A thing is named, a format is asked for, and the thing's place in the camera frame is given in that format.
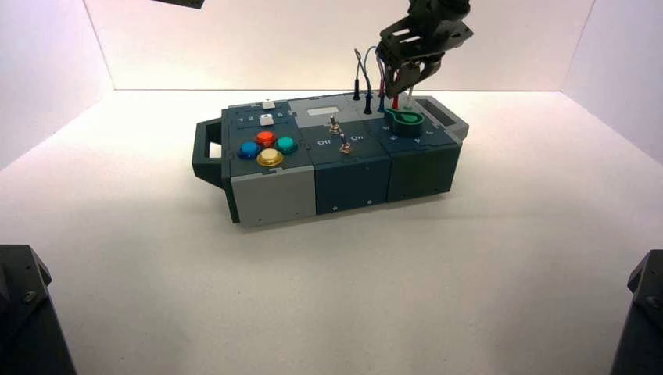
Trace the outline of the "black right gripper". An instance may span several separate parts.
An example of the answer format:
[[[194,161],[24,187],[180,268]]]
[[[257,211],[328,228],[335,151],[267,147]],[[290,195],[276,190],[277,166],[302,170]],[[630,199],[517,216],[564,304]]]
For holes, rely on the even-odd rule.
[[[389,66],[385,69],[388,98],[435,74],[442,56],[473,36],[464,23],[470,10],[468,0],[411,1],[407,15],[380,32],[377,53]]]

